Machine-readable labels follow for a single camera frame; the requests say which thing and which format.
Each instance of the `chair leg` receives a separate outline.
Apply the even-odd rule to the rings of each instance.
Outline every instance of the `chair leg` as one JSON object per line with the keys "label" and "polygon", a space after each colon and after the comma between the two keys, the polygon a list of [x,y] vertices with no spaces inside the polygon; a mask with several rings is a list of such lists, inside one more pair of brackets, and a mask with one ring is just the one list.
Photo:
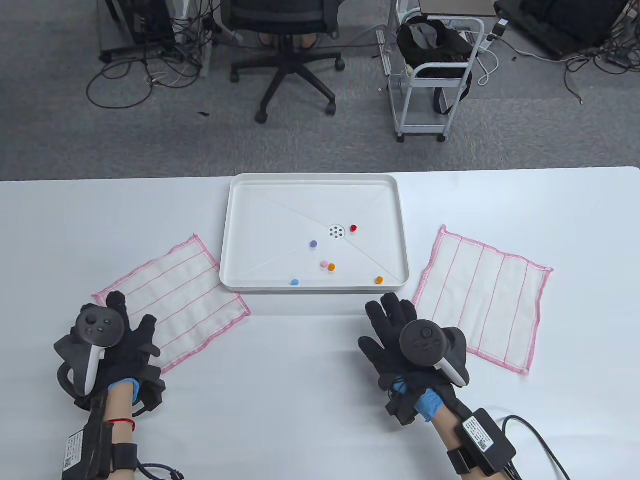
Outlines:
{"label": "chair leg", "polygon": [[118,16],[118,12],[116,12],[116,8],[113,6],[113,0],[105,0],[105,3],[107,4],[107,9],[109,10],[113,21],[120,23],[120,17]]}
{"label": "chair leg", "polygon": [[304,65],[296,65],[295,72],[322,93],[329,100],[329,104],[335,104],[335,95],[333,92],[329,90],[329,87],[322,83],[318,77],[311,73],[311,70]]}
{"label": "chair leg", "polygon": [[302,57],[302,63],[310,63],[312,61],[319,61],[319,60],[341,60],[342,59],[342,54],[340,52],[335,52],[335,53],[319,53],[319,54],[313,54],[310,55],[309,57]]}
{"label": "chair leg", "polygon": [[282,83],[282,81],[285,79],[286,76],[287,76],[286,68],[280,67],[278,69],[278,72],[276,73],[276,76],[273,78],[273,80],[271,80],[271,84],[269,85],[269,88],[267,88],[267,92],[264,94],[264,97],[262,98],[262,102],[260,102],[260,112],[263,112],[263,113],[267,112],[267,107],[269,106],[269,102],[271,102],[271,99],[275,95],[276,91],[278,90],[278,87],[280,86],[280,84]]}
{"label": "chair leg", "polygon": [[231,72],[246,68],[278,68],[282,62],[277,57],[256,58],[255,60],[238,61],[231,64]]}

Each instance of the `white cloth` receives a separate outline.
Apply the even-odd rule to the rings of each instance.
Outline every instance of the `white cloth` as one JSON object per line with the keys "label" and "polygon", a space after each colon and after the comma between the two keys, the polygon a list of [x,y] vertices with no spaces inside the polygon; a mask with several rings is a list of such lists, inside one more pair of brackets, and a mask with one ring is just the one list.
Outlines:
{"label": "white cloth", "polygon": [[418,318],[462,330],[469,353],[526,375],[551,272],[443,226],[413,303]]}
{"label": "white cloth", "polygon": [[251,315],[242,297],[222,285],[219,270],[218,262],[194,235],[93,298],[104,306],[109,292],[124,293],[132,329],[146,314],[157,318],[154,344],[161,354],[150,363],[166,373]]}

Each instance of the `office chair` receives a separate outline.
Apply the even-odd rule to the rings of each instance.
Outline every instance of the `office chair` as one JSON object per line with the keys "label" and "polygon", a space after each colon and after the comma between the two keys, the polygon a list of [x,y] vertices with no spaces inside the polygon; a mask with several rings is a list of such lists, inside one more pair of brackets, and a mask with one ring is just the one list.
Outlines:
{"label": "office chair", "polygon": [[338,6],[343,0],[221,0],[222,23],[229,30],[248,30],[277,37],[275,56],[231,64],[232,83],[240,82],[238,70],[245,68],[277,68],[267,92],[260,102],[255,121],[264,124],[267,107],[287,75],[298,74],[328,100],[327,115],[335,115],[335,94],[305,66],[319,60],[335,60],[335,69],[344,70],[342,54],[296,51],[294,35],[333,33],[338,28]]}

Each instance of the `white cart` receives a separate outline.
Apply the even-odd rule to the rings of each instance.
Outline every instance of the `white cart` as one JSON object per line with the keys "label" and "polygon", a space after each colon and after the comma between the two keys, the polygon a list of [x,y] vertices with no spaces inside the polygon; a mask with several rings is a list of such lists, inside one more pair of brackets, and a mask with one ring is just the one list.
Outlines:
{"label": "white cart", "polygon": [[[404,142],[405,133],[437,134],[438,141],[445,141],[458,110],[460,97],[467,87],[467,79],[476,60],[478,48],[484,38],[484,22],[474,17],[450,17],[443,15],[429,15],[429,20],[440,20],[450,28],[459,29],[466,40],[465,32],[474,33],[475,43],[471,57],[466,62],[454,63],[423,63],[411,74],[408,73],[404,58],[397,48],[395,31],[397,24],[393,21],[396,16],[396,2],[392,2],[389,23],[386,32],[378,31],[378,40],[382,44],[380,53],[387,78],[387,90],[391,102],[391,111],[396,127],[397,141]],[[420,8],[414,8],[406,13],[401,24],[410,18],[422,15]],[[425,68],[464,68],[462,78],[419,78]],[[436,88],[442,88],[440,108],[446,115],[440,115],[433,108],[433,97]],[[446,88],[456,89],[455,99],[451,104],[445,96]]]}

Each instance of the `black cable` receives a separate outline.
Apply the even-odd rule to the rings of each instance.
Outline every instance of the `black cable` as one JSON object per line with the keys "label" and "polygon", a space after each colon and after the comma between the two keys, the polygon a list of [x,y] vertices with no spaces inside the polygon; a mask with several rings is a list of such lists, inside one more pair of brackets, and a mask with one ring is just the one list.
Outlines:
{"label": "black cable", "polygon": [[140,463],[138,461],[138,470],[149,480],[163,480],[160,477],[156,477],[151,474],[148,469],[149,468],[160,468],[161,470],[166,470],[169,472],[169,476],[171,480],[184,480],[184,475],[182,475],[178,470],[174,470],[171,467],[167,467],[166,465],[162,465],[161,463]]}
{"label": "black cable", "polygon": [[[566,75],[569,72],[571,72],[572,74],[579,72],[580,69],[585,65],[588,65],[590,61],[591,61],[591,58],[589,57],[574,58],[573,60],[567,60],[566,63],[564,64],[564,87],[569,91],[570,94],[572,94],[576,99],[578,99],[578,101],[580,102],[580,105],[584,105],[584,100],[582,99],[582,96],[578,92],[573,91],[571,87],[569,87],[569,84],[567,83],[567,80],[566,80]],[[575,65],[576,63],[579,63],[580,65],[575,70],[572,70],[571,68],[572,65]]]}
{"label": "black cable", "polygon": [[[531,431],[531,433],[533,433],[536,436],[536,438],[540,442],[540,445],[542,445],[542,448],[544,448],[544,450],[547,453],[547,455],[549,455],[551,460],[560,469],[560,471],[562,472],[562,475],[564,475],[564,478],[566,480],[571,480],[569,478],[569,474],[566,472],[566,470],[564,469],[562,464],[560,464],[560,462],[558,461],[558,459],[556,458],[554,453],[551,451],[551,448],[549,447],[549,445],[547,445],[547,443],[545,442],[545,439],[542,438],[542,436],[538,433],[538,430],[533,428],[533,426],[529,422],[527,422],[525,419],[523,419],[523,418],[521,418],[521,417],[519,417],[517,415],[509,415],[508,417],[506,417],[504,419],[504,423],[502,424],[502,432],[505,434],[505,436],[507,435],[507,423],[509,423],[510,420],[516,420],[517,422],[520,422],[525,427],[527,427]],[[509,476],[509,478],[511,478],[511,480],[522,480],[522,477],[520,476],[520,473],[518,473],[518,470],[516,469],[516,467],[513,464],[513,460],[511,460],[507,464],[507,466],[506,466],[506,468],[504,470],[505,470],[506,474]]]}
{"label": "black cable", "polygon": [[[139,61],[140,61],[140,62],[142,62],[141,60],[125,60],[125,61],[121,61],[121,62],[117,62],[117,63],[110,63],[109,65],[105,65],[105,66],[102,68],[102,70],[101,70],[101,71],[100,71],[96,76],[94,76],[94,77],[91,79],[91,81],[87,84],[87,86],[86,86],[86,90],[85,90],[85,94],[86,94],[86,98],[87,98],[87,100],[89,100],[93,105],[95,105],[95,106],[97,106],[97,107],[100,107],[100,108],[107,109],[107,110],[124,110],[124,109],[127,109],[127,108],[133,108],[133,107],[136,107],[136,106],[138,106],[138,105],[140,105],[140,104],[143,104],[145,101],[147,101],[147,99],[151,96],[151,94],[152,94],[152,93],[153,93],[153,91],[154,91],[154,84],[153,84],[153,82],[151,82],[151,84],[149,85],[149,92],[147,93],[147,96],[146,96],[146,97],[144,97],[144,98],[143,98],[142,100],[140,100],[139,102],[135,102],[135,103],[132,103],[132,104],[130,104],[130,105],[124,105],[124,106],[110,106],[110,105],[102,105],[102,104],[99,104],[99,103],[95,102],[95,101],[91,98],[91,95],[90,95],[90,93],[89,93],[89,91],[91,90],[91,85],[93,85],[93,84],[94,84],[94,82],[95,82],[96,80],[98,80],[98,78],[103,77],[103,78],[106,78],[107,80],[119,80],[119,79],[121,79],[121,78],[124,78],[124,77],[125,77],[126,75],[128,75],[128,74],[129,74],[129,72],[131,71],[131,65],[133,65],[134,63],[137,63],[137,62],[139,62]],[[108,72],[109,70],[113,70],[113,69],[114,69],[114,68],[116,68],[116,67],[121,67],[122,65],[127,65],[127,71],[125,72],[125,74],[124,74],[124,75],[120,75],[120,76],[117,76],[117,77],[108,77],[108,76],[104,75],[104,74],[105,74],[106,72]]]}

